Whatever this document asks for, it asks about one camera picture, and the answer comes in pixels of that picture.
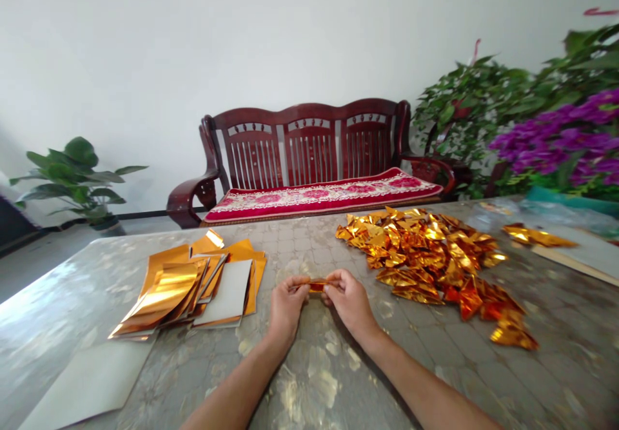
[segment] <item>bench armrest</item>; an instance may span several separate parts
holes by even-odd
[[[182,229],[196,228],[200,225],[201,219],[193,209],[194,196],[198,197],[207,211],[217,204],[215,180],[218,177],[219,171],[209,169],[204,175],[184,181],[172,190],[168,197],[166,211]]]
[[[414,177],[427,182],[437,183],[440,173],[445,173],[447,184],[443,187],[442,197],[448,197],[456,186],[453,169],[443,161],[424,156],[414,156],[410,151],[403,151],[400,159],[411,163]]]

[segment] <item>artificial plant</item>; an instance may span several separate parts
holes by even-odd
[[[613,41],[617,33],[619,24],[570,31],[565,55],[546,61],[535,75],[498,64],[492,56],[471,66],[457,63],[456,70],[422,94],[413,115],[416,140],[434,140],[428,138],[428,122],[437,124],[437,133],[451,122],[449,137],[437,151],[467,164],[474,179],[465,193],[483,196],[496,161],[487,146],[498,134],[539,113],[580,104],[594,93],[619,86],[619,44]],[[523,184],[515,184],[508,171],[497,185],[499,194],[508,194],[522,191]]]
[[[99,163],[99,158],[92,144],[82,137],[76,137],[67,143],[64,151],[50,149],[47,156],[28,151],[26,156],[37,167],[25,177],[10,179],[10,184],[33,179],[50,183],[37,185],[21,195],[15,204],[25,208],[26,202],[31,200],[58,198],[70,206],[51,212],[50,215],[71,211],[92,225],[102,224],[113,218],[108,210],[109,204],[126,202],[111,189],[112,184],[123,183],[122,175],[147,168],[127,166],[114,172],[95,171],[93,168]]]

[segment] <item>white wall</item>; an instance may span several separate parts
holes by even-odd
[[[415,102],[480,54],[537,69],[569,28],[617,0],[0,0],[0,151],[7,176],[23,153],[91,140],[109,169],[150,165],[117,191],[117,213],[162,210],[200,175],[199,119],[241,106]],[[43,218],[56,224],[65,215]]]

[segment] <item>potted plant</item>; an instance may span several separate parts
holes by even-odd
[[[489,146],[528,197],[619,217],[619,88],[541,113]]]
[[[546,61],[534,75],[498,64],[489,56],[471,66],[457,63],[456,70],[422,94],[413,115],[417,140],[435,140],[428,137],[429,122],[436,124],[431,130],[436,135],[449,124],[449,138],[437,151],[471,168],[473,182],[463,191],[481,198],[496,161],[487,145],[498,134],[539,113],[579,105],[591,95],[619,87],[617,34],[619,24],[584,32],[570,30],[564,39],[565,54]],[[495,194],[519,193],[521,185],[510,176],[502,177],[495,182]]]
[[[466,193],[480,198],[495,159],[487,145],[502,126],[513,124],[543,101],[527,92],[532,80],[528,71],[508,68],[493,56],[470,66],[456,65],[419,98],[413,114],[413,135],[428,145],[439,138],[436,153],[441,159],[450,158],[470,168],[473,180]],[[429,124],[435,128],[428,130]]]
[[[32,179],[50,183],[38,185],[21,195],[15,203],[17,206],[25,209],[28,201],[58,198],[70,206],[50,215],[71,211],[86,219],[103,237],[126,235],[118,218],[108,209],[110,204],[126,201],[111,187],[113,183],[124,182],[122,175],[146,169],[147,166],[127,166],[115,172],[95,171],[93,168],[99,163],[99,158],[90,142],[82,137],[67,143],[64,151],[50,149],[47,156],[28,151],[26,156],[37,167],[25,177],[10,179],[10,184]]]

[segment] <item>forearm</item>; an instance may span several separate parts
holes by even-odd
[[[181,430],[244,429],[290,342],[267,335],[196,409]]]
[[[425,430],[500,429],[490,417],[377,331],[359,344],[389,378]]]

